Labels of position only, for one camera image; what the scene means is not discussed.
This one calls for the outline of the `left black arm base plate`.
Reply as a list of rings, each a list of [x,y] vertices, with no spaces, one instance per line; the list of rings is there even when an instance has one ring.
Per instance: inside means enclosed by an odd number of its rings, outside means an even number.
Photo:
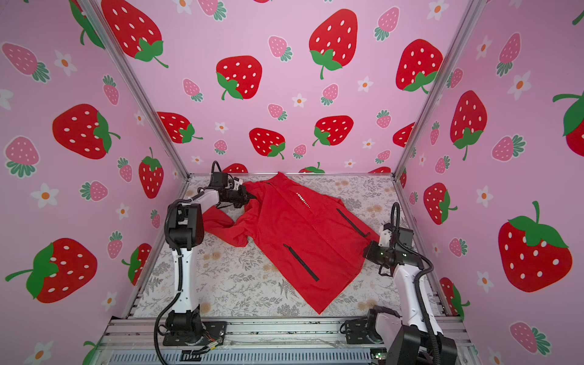
[[[225,321],[202,322],[202,325],[167,325],[164,346],[205,346],[211,343],[221,345],[227,332]]]

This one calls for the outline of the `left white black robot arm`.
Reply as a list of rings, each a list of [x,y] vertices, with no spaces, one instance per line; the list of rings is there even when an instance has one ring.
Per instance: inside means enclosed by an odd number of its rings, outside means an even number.
[[[167,346],[196,345],[206,339],[208,343],[196,351],[197,355],[211,351],[222,341],[222,337],[211,337],[202,322],[200,300],[194,289],[198,266],[196,247],[205,238],[203,214],[221,204],[242,208],[254,198],[240,179],[214,161],[207,186],[198,189],[193,197],[177,199],[168,206],[164,241],[173,254],[174,297],[155,319],[154,347],[160,363],[167,363],[161,351],[161,336]]]

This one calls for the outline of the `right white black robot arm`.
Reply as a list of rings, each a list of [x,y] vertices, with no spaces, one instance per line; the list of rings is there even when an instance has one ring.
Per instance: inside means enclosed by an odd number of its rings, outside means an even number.
[[[379,306],[370,310],[367,336],[386,345],[387,364],[455,364],[456,342],[444,335],[424,287],[433,264],[412,248],[413,231],[400,222],[401,207],[396,202],[380,239],[363,251],[363,257],[378,266],[380,276],[393,279],[401,307],[400,313]]]

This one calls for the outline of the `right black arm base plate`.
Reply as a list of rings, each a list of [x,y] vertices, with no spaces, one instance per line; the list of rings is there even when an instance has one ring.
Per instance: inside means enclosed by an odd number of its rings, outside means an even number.
[[[369,345],[377,341],[370,336],[366,319],[350,319],[343,322],[339,332],[345,336],[348,345]]]

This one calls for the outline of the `red zip-up jacket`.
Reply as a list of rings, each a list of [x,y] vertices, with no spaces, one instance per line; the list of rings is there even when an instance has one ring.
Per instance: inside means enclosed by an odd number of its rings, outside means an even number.
[[[237,219],[212,207],[203,214],[205,232],[235,247],[249,239],[317,312],[322,313],[360,274],[377,232],[345,207],[278,173],[245,183],[254,197]]]

